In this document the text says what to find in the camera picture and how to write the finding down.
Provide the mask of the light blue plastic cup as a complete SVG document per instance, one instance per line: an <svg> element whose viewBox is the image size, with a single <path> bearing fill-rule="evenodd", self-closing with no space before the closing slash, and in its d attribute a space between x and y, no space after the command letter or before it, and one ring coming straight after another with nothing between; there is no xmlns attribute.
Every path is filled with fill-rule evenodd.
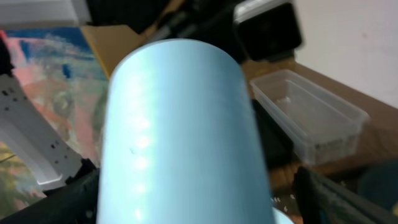
<svg viewBox="0 0 398 224"><path fill-rule="evenodd" d="M109 83L98 223L273 223L240 66L197 40L145 45Z"/></svg>

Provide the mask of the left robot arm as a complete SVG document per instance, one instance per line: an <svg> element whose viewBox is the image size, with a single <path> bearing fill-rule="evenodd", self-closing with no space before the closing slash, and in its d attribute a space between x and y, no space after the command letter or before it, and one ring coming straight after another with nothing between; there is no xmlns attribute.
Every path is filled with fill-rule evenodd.
<svg viewBox="0 0 398 224"><path fill-rule="evenodd" d="M44 190L76 177L82 157L65 143L25 95L17 78L1 75L1 141Z"/></svg>

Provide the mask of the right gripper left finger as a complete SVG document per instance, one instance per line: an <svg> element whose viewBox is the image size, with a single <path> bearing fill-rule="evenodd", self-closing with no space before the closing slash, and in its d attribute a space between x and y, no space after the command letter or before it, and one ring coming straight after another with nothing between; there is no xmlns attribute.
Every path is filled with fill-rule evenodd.
<svg viewBox="0 0 398 224"><path fill-rule="evenodd" d="M52 195L1 220L1 224L96 223L100 171L94 170Z"/></svg>

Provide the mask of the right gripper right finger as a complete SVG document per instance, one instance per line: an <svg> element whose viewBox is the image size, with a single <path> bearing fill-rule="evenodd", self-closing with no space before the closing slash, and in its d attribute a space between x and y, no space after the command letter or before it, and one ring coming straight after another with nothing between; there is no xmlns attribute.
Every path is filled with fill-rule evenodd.
<svg viewBox="0 0 398 224"><path fill-rule="evenodd" d="M397 224L397 216L305 167L292 188L304 223Z"/></svg>

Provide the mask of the light blue rice bowl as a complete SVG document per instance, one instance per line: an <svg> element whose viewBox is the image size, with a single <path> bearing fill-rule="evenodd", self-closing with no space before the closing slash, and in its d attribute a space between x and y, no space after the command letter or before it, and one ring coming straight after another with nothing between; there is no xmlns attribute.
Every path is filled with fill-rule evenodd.
<svg viewBox="0 0 398 224"><path fill-rule="evenodd" d="M274 216L274 223L275 224L294 224L294 222L283 212L279 209L273 207L273 216Z"/></svg>

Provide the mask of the dark blue plate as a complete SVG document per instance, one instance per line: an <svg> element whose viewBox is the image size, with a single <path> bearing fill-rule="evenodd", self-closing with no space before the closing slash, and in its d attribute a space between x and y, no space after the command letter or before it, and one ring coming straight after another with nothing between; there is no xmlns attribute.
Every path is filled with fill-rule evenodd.
<svg viewBox="0 0 398 224"><path fill-rule="evenodd" d="M397 159L368 169L358 180L358 194L397 215Z"/></svg>

